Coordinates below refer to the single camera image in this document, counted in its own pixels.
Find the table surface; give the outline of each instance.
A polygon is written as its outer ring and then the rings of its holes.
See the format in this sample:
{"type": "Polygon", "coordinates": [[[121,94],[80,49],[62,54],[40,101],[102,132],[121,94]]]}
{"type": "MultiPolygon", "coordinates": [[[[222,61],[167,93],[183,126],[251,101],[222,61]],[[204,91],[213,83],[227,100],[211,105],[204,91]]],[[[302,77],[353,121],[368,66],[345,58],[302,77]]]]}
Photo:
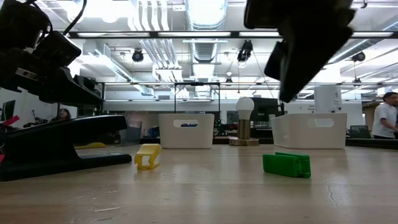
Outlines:
{"type": "Polygon", "coordinates": [[[155,170],[122,164],[0,182],[1,224],[397,222],[398,151],[386,149],[164,149],[155,170]],[[309,154],[312,178],[265,174],[261,156],[276,151],[309,154]]]}

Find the green plastic block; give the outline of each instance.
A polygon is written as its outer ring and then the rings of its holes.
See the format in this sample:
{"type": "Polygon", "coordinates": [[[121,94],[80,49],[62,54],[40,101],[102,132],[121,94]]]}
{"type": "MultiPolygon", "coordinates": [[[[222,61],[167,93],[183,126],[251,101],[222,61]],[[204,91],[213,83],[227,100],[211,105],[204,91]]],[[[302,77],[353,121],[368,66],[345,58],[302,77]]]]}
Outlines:
{"type": "Polygon", "coordinates": [[[311,177],[310,157],[304,154],[276,152],[262,155],[264,172],[287,177],[311,177]]]}

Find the security camera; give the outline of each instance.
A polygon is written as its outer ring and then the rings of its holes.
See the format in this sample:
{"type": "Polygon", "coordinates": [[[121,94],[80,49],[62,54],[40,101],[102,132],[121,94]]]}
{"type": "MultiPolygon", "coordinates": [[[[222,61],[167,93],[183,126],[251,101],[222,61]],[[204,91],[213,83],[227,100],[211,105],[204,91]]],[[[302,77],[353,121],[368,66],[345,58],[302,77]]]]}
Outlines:
{"type": "Polygon", "coordinates": [[[135,49],[132,55],[133,62],[142,62],[144,55],[142,54],[142,49],[135,49]]]}
{"type": "Polygon", "coordinates": [[[351,59],[354,62],[363,62],[365,60],[365,58],[366,58],[365,53],[364,52],[360,52],[360,53],[354,55],[351,59]]]}
{"type": "Polygon", "coordinates": [[[238,61],[239,62],[247,61],[251,56],[252,51],[253,51],[253,44],[251,43],[251,40],[245,40],[241,50],[239,51],[238,61]]]}

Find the yellow object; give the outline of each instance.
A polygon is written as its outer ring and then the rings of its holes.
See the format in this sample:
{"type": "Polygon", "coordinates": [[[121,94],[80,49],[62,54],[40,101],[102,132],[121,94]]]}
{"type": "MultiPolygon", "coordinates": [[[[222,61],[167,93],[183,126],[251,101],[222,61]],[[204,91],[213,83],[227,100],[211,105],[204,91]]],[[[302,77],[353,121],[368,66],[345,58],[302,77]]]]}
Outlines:
{"type": "Polygon", "coordinates": [[[161,149],[162,148],[160,144],[143,144],[134,158],[134,163],[137,164],[137,169],[155,169],[157,166],[159,166],[159,163],[155,162],[155,160],[160,154],[161,149]],[[149,165],[142,165],[143,156],[149,156],[149,165]]]}
{"type": "Polygon", "coordinates": [[[98,147],[106,147],[106,145],[102,142],[93,142],[85,146],[75,146],[75,149],[94,149],[98,147]]]}

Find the white box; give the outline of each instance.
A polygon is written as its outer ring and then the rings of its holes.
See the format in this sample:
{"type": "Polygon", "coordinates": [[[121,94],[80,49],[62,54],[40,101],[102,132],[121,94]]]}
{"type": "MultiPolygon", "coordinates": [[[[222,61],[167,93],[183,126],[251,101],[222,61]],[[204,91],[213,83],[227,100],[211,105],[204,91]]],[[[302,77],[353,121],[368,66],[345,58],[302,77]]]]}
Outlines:
{"type": "Polygon", "coordinates": [[[209,149],[213,145],[214,115],[160,114],[159,129],[164,149],[209,149]]]}
{"type": "Polygon", "coordinates": [[[272,119],[274,145],[293,149],[343,149],[347,114],[285,114],[272,119]]]}

